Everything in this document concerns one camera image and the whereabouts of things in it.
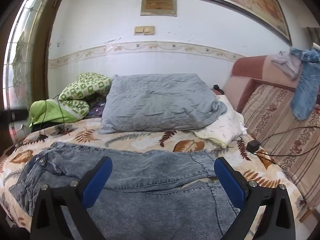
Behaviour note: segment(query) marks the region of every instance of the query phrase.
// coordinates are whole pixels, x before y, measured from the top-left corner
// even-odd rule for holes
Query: metal screw
[[[256,183],[254,180],[250,180],[250,181],[249,181],[249,185],[250,185],[251,187],[257,187],[258,183]]]
[[[285,184],[279,184],[280,189],[286,189]]]
[[[41,186],[41,190],[47,190],[48,189],[48,185],[47,184],[43,184],[42,186]]]
[[[70,186],[71,186],[71,187],[75,187],[75,186],[78,185],[78,183],[79,183],[79,182],[78,182],[77,180],[73,180],[73,181],[70,182]]]

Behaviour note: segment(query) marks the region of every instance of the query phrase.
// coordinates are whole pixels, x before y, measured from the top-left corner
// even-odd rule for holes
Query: door glass panel
[[[31,66],[36,31],[47,0],[24,0],[10,31],[3,71],[3,99],[5,109],[30,109]],[[28,120],[9,125],[15,143],[26,136]]]

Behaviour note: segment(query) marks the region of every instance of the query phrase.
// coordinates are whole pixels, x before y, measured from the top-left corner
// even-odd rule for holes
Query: power adapter
[[[252,140],[247,144],[247,151],[250,153],[255,153],[259,150],[260,142],[257,140]]]

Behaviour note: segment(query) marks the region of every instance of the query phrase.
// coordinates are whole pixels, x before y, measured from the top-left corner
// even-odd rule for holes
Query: floral blanket
[[[55,141],[133,152],[147,152],[153,149],[191,152],[207,149],[208,151],[212,151],[212,154],[216,157],[225,157],[230,165],[235,170],[240,171],[247,180],[255,180],[265,187],[276,187],[279,183],[284,183],[290,196],[295,218],[304,206],[301,193],[286,178],[278,165],[272,164],[258,156],[251,155],[245,150],[246,143],[252,140],[249,135],[231,142],[226,149],[219,150],[218,146],[212,141],[200,139],[189,131],[123,132],[100,135],[97,133],[100,125],[100,118],[92,118],[72,124],[61,124],[50,127],[41,130],[41,132],[34,132],[21,143],[12,155],[0,158],[0,203],[10,219],[19,227],[25,227],[30,230],[32,219],[20,208],[8,189],[17,183],[28,160]],[[247,239],[252,239],[262,217],[263,210],[264,208],[261,207],[247,235]]]

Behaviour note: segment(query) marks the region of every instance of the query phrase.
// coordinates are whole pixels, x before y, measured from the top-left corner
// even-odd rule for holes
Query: light switch
[[[134,28],[134,34],[142,34],[144,30],[144,26],[137,26]]]
[[[145,26],[143,34],[144,35],[155,35],[155,27],[154,26]]]

